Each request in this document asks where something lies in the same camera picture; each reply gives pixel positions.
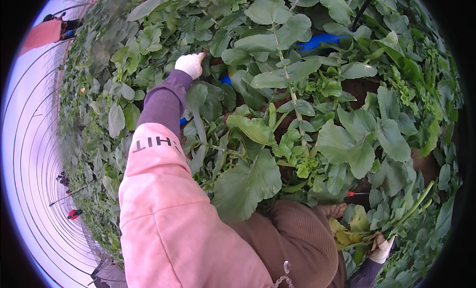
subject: brown pants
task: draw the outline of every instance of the brown pants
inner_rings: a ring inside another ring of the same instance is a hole
[[[268,217],[254,212],[230,225],[256,251],[275,282],[284,275],[284,261],[296,288],[342,288],[346,265],[338,253],[325,213],[291,201],[278,200]],[[285,281],[280,288],[288,287]]]

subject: pink sleeve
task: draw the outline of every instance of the pink sleeve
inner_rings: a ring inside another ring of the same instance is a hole
[[[61,20],[53,19],[41,22],[31,28],[21,47],[19,56],[32,49],[47,45],[48,43],[57,42],[60,38],[61,23]]]
[[[130,288],[273,285],[251,246],[219,219],[178,138],[163,125],[135,131],[119,202]]]

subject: gloved hand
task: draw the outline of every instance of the gloved hand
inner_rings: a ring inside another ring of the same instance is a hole
[[[202,61],[207,56],[206,53],[191,54],[181,56],[175,62],[175,69],[181,70],[192,77],[192,80],[196,80],[202,75]]]
[[[392,248],[393,240],[395,237],[392,237],[389,241],[385,240],[385,237],[379,233],[375,239],[372,246],[372,254],[369,256],[370,260],[377,263],[384,263],[390,254],[390,249]]]

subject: purple striped sleeve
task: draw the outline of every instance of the purple striped sleeve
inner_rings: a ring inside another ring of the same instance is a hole
[[[137,127],[144,123],[162,124],[180,139],[179,121],[186,106],[185,92],[191,83],[190,75],[172,70],[169,77],[147,93]]]
[[[384,263],[380,264],[370,259],[366,259],[346,282],[345,288],[373,288],[375,287],[375,278]]]

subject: person in pink jacket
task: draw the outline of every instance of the person in pink jacket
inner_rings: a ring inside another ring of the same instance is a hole
[[[328,217],[345,204],[307,208],[279,200],[269,217],[226,225],[192,178],[180,146],[185,92],[205,53],[181,56],[151,89],[119,188],[121,245],[130,288],[372,287],[392,242],[346,281]]]

